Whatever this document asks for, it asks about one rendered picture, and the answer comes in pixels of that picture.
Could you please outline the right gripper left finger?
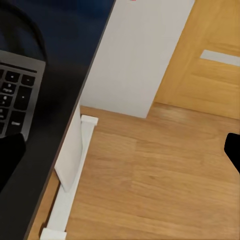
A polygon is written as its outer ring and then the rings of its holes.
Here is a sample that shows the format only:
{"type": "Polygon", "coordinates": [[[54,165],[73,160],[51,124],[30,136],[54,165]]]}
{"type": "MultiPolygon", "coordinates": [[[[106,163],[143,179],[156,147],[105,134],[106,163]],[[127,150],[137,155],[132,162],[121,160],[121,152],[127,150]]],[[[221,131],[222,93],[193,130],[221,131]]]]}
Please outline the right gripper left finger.
{"type": "Polygon", "coordinates": [[[0,193],[26,152],[21,133],[0,138],[0,193]]]}

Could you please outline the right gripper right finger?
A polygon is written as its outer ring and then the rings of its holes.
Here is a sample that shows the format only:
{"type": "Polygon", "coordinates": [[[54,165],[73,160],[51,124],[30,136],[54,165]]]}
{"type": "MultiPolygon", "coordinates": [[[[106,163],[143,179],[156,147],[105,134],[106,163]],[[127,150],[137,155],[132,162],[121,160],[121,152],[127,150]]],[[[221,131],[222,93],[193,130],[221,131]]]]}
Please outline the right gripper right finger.
{"type": "Polygon", "coordinates": [[[240,173],[240,135],[228,133],[225,140],[224,151],[240,173]]]}

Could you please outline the keyboard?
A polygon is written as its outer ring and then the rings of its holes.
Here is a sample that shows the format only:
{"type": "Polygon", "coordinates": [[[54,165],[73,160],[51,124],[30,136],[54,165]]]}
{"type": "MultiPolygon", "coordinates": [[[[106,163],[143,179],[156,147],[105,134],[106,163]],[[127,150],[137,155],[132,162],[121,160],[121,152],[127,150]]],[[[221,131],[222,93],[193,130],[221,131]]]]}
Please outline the keyboard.
{"type": "Polygon", "coordinates": [[[0,50],[0,139],[27,141],[46,61],[0,50]]]}

